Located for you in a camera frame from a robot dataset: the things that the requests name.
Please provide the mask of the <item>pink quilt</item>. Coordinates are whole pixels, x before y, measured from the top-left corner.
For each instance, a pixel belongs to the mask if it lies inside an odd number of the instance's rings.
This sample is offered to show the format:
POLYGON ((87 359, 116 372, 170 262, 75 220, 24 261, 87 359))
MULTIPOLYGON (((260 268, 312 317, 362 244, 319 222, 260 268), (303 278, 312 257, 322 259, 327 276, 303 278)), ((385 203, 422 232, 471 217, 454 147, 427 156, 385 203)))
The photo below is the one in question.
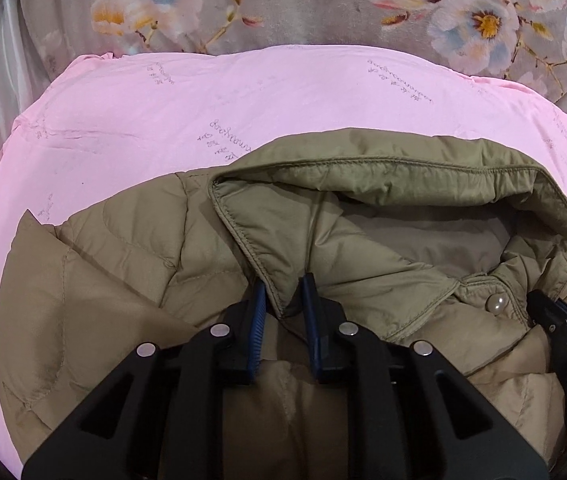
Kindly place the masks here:
MULTIPOLYGON (((0 277, 26 211, 57 223, 161 174, 344 127, 495 141, 532 156, 567 194, 567 114, 517 82, 362 46, 85 55, 16 120, 3 147, 0 277)), ((1 410, 0 461, 21 471, 1 410)))

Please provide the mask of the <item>grey floral bed sheet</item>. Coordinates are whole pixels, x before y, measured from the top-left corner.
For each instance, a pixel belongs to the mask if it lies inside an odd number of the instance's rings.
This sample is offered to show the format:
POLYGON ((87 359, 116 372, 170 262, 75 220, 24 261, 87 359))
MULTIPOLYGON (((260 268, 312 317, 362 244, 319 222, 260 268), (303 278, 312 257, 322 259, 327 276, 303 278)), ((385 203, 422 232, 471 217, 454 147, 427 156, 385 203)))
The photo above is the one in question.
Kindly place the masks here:
POLYGON ((82 54, 364 44, 524 84, 567 113, 567 0, 21 0, 50 76, 82 54))

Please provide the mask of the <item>olive quilted puffer jacket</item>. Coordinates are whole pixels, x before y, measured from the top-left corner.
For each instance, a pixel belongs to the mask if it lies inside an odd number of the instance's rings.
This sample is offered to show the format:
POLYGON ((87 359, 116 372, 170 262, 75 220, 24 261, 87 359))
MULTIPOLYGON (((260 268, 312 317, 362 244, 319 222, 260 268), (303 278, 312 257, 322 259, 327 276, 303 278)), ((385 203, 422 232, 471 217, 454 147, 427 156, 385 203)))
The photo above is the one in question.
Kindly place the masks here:
POLYGON ((345 129, 285 136, 44 226, 25 214, 0 284, 0 405, 29 458, 137 344, 188 341, 265 285, 256 385, 229 393, 230 479, 342 479, 345 402, 309 371, 297 281, 382 339, 433 343, 548 463, 564 394, 526 296, 567 299, 567 198, 488 140, 345 129))

